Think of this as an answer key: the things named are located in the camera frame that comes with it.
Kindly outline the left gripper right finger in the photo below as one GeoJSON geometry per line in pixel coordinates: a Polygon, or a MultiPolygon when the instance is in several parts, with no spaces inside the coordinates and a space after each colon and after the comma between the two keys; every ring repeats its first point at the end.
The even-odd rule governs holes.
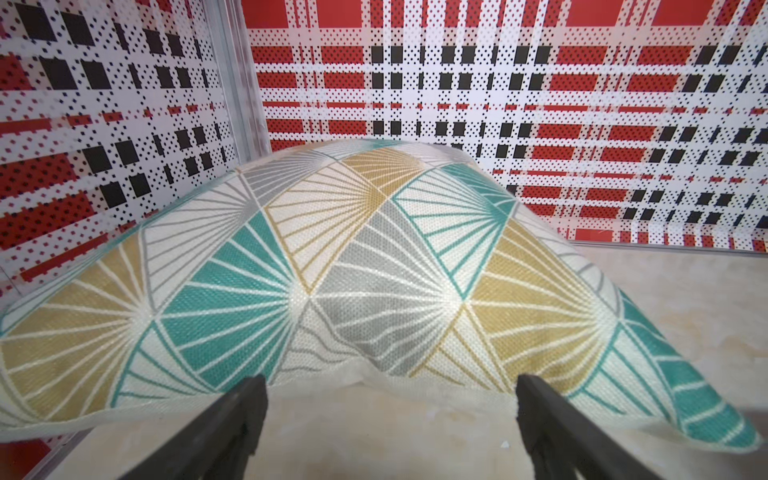
{"type": "Polygon", "coordinates": [[[656,479],[630,455],[535,375],[517,379],[517,422],[537,479],[656,479]]]}

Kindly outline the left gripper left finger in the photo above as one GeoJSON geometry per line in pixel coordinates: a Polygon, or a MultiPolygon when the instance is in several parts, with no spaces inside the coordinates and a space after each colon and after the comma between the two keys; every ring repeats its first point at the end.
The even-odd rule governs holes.
{"type": "Polygon", "coordinates": [[[123,477],[242,479],[267,409],[265,377],[247,377],[123,477]]]}

